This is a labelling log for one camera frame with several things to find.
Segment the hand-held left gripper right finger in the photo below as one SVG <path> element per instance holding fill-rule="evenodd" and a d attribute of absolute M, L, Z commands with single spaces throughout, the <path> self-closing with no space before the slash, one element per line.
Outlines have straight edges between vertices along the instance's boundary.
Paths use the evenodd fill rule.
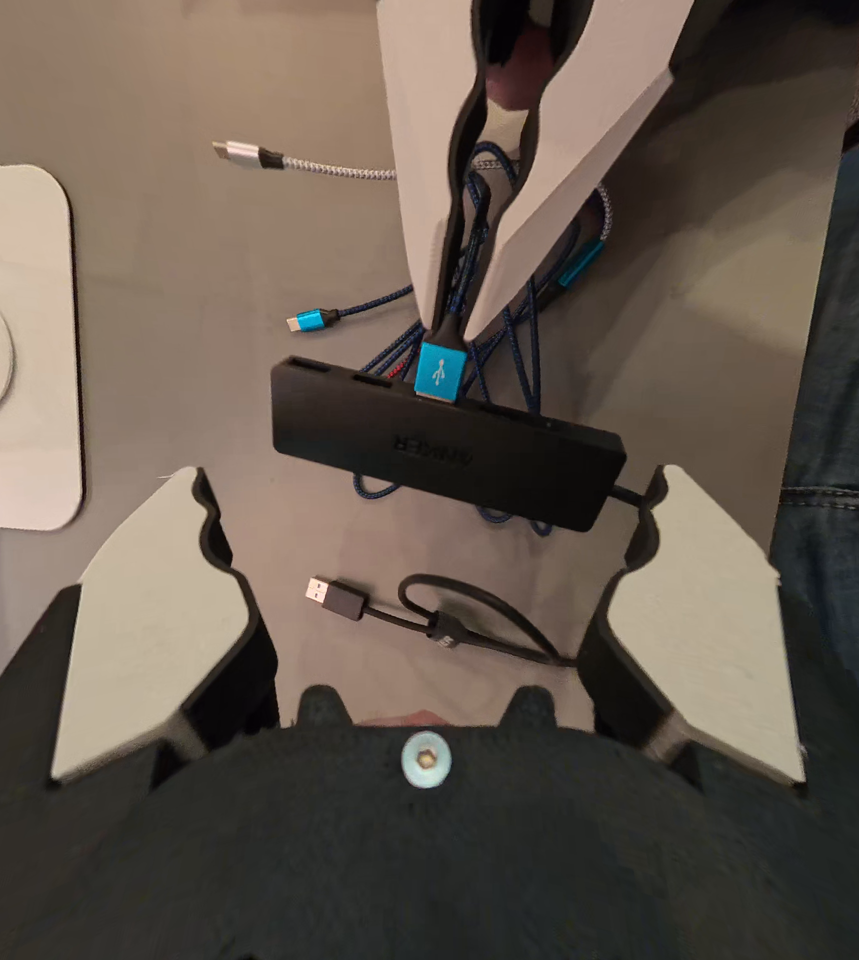
<path fill-rule="evenodd" d="M 666 766 L 689 747 L 806 781 L 780 577 L 680 466 L 659 465 L 578 652 L 596 734 Z"/>

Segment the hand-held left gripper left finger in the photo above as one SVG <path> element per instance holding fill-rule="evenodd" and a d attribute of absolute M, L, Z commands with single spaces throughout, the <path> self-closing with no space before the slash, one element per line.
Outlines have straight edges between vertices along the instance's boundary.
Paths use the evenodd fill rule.
<path fill-rule="evenodd" d="M 151 744 L 193 762 L 279 723 L 278 656 L 202 468 L 172 474 L 78 586 L 54 781 Z"/>

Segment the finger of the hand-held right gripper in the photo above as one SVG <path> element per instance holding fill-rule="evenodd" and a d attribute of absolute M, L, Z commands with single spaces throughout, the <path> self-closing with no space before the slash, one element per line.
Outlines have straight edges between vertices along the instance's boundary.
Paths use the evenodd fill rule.
<path fill-rule="evenodd" d="M 659 103 L 690 1 L 598 1 L 541 94 L 535 145 L 487 243 L 467 307 L 478 336 L 542 262 Z"/>
<path fill-rule="evenodd" d="M 487 116 L 492 4 L 379 1 L 375 16 L 404 249 L 420 317 L 432 328 L 446 311 L 463 180 Z"/>

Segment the person's right hand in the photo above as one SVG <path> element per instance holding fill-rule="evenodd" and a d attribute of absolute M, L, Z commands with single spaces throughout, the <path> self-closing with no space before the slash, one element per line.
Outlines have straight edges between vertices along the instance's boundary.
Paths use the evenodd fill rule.
<path fill-rule="evenodd" d="M 555 59 L 548 30 L 527 20 L 508 59 L 487 65 L 487 98 L 507 112 L 532 111 L 554 72 Z"/>

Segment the white document stand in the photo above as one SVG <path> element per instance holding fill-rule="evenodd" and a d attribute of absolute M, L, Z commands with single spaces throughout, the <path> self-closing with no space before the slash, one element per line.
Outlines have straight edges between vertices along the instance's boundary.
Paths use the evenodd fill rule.
<path fill-rule="evenodd" d="M 73 214 L 59 181 L 0 166 L 0 529 L 52 532 L 84 499 Z"/>

